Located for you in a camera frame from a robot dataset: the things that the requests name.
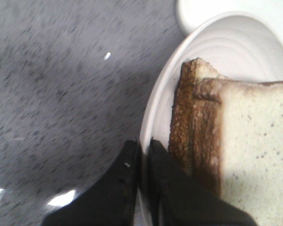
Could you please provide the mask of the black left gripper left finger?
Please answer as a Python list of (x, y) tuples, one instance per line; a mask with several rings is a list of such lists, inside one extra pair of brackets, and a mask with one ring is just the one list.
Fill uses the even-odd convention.
[(44, 226), (132, 226), (139, 177), (139, 144), (125, 141), (119, 155), (87, 191), (47, 215)]

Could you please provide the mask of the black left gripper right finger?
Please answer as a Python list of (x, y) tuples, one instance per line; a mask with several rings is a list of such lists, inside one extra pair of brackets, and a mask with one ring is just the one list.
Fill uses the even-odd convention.
[(151, 140), (148, 152), (148, 201), (155, 226), (256, 225), (187, 176), (158, 140)]

